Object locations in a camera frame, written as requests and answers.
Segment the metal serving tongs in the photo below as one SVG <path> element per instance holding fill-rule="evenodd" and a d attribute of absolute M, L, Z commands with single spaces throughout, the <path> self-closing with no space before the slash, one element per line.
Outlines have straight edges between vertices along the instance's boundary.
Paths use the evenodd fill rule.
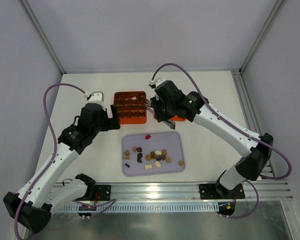
<path fill-rule="evenodd" d="M 157 120 L 158 123 L 164 123 L 171 130 L 176 129 L 176 123 L 168 117 L 171 117 L 166 111 L 166 107 L 164 103 L 158 99 L 157 97 L 152 97 L 151 99 L 144 98 L 143 104 L 148 112 L 150 112 L 154 119 Z"/>

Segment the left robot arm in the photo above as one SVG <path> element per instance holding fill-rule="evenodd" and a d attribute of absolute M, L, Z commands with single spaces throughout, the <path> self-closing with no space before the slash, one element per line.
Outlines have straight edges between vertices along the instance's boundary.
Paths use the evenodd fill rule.
<path fill-rule="evenodd" d="M 53 151 L 40 170 L 16 193 L 9 191 L 4 196 L 3 203 L 14 219 L 16 235 L 18 225 L 37 234 L 47 226 L 53 214 L 69 202 L 94 197 L 96 182 L 83 173 L 59 190 L 52 188 L 99 132 L 120 129 L 117 107 L 111 105 L 110 108 L 112 117 L 100 104 L 87 103 L 75 121 L 53 139 Z"/>

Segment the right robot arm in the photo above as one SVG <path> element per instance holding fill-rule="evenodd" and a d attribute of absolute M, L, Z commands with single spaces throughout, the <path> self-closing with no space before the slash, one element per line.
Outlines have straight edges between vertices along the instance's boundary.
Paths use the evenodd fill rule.
<path fill-rule="evenodd" d="M 150 102 L 158 122 L 168 121 L 174 116 L 186 119 L 223 139 L 241 156 L 218 177 L 215 191 L 220 197 L 231 195 L 234 188 L 245 180 L 258 179 L 272 153 L 269 147 L 274 139 L 270 134 L 260 135 L 242 127 L 221 115 L 198 92 L 184 94 L 171 80 L 150 80 L 149 86 L 155 92 Z"/>

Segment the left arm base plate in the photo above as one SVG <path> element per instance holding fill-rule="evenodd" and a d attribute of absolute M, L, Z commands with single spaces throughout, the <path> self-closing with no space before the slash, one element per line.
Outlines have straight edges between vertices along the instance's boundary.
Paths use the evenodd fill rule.
<path fill-rule="evenodd" d="M 90 201 L 109 201 L 111 199 L 111 185 L 95 184 L 89 190 L 88 199 Z"/>

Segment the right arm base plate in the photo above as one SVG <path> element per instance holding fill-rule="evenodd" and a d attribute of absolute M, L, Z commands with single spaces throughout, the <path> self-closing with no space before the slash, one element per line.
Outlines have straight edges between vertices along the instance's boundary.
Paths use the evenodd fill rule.
<path fill-rule="evenodd" d="M 201 200 L 244 199 L 245 192 L 240 183 L 234 189 L 228 190 L 219 183 L 202 183 L 198 185 Z"/>

